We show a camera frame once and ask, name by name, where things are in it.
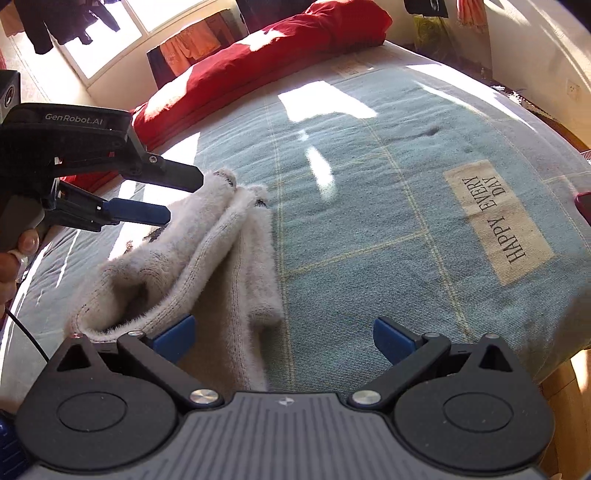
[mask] red cloth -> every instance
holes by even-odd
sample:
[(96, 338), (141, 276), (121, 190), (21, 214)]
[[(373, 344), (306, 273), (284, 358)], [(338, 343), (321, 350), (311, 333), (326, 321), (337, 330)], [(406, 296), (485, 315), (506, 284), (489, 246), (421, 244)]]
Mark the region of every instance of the red cloth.
[(96, 173), (81, 173), (79, 175), (70, 175), (68, 177), (62, 177), (60, 180), (64, 180), (72, 185), (75, 185), (82, 190), (87, 192), (96, 192), (107, 182), (113, 180), (117, 175), (116, 171), (109, 172), (96, 172)]
[(134, 111), (153, 150), (269, 82), (333, 56), (381, 45), (392, 24), (372, 0), (319, 0), (193, 65)]

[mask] fabric label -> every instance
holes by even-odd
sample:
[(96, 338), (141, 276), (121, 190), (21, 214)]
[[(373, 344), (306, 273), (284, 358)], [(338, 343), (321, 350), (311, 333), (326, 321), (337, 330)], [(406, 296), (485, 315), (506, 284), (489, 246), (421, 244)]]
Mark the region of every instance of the fabric label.
[(352, 58), (339, 60), (332, 66), (332, 68), (336, 73), (346, 79), (362, 73), (367, 73), (374, 69), (373, 67)]
[(480, 239), (501, 285), (554, 256), (525, 208), (488, 160), (443, 173)]

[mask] mattress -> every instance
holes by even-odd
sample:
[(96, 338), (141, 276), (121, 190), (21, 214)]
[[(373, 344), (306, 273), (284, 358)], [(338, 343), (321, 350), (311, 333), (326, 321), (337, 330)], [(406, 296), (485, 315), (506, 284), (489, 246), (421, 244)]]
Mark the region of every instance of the mattress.
[[(573, 195), (591, 190), (590, 164), (449, 67), (386, 43), (268, 84), (169, 146), (165, 158), (269, 188), (285, 308), (262, 334), (275, 390), (348, 393), (387, 369), (380, 315), (455, 342), (498, 333), (536, 381), (589, 344), (591, 229)], [(131, 181), (104, 194), (184, 195)], [(48, 353), (86, 273), (148, 228), (52, 232), (13, 308)], [(0, 398), (18, 404), (42, 360), (10, 323), (0, 354)]]

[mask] wooden floor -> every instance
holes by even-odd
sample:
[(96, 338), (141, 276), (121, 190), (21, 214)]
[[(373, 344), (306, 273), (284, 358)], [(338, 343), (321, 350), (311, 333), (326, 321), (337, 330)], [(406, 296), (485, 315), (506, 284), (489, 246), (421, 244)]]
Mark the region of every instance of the wooden floor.
[(591, 470), (591, 351), (563, 363), (541, 385), (554, 411), (554, 439), (542, 461), (548, 476), (580, 480)]

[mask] white towel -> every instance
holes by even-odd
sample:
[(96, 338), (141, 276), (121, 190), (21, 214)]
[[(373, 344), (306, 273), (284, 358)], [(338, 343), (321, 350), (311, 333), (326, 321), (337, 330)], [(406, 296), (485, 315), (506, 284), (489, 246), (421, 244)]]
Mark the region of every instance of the white towel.
[(112, 342), (158, 334), (188, 314), (196, 344), (179, 366), (210, 388), (265, 390), (258, 331), (282, 318), (264, 187), (236, 186), (226, 169), (169, 206), (170, 223), (99, 268), (75, 296), (66, 334)]

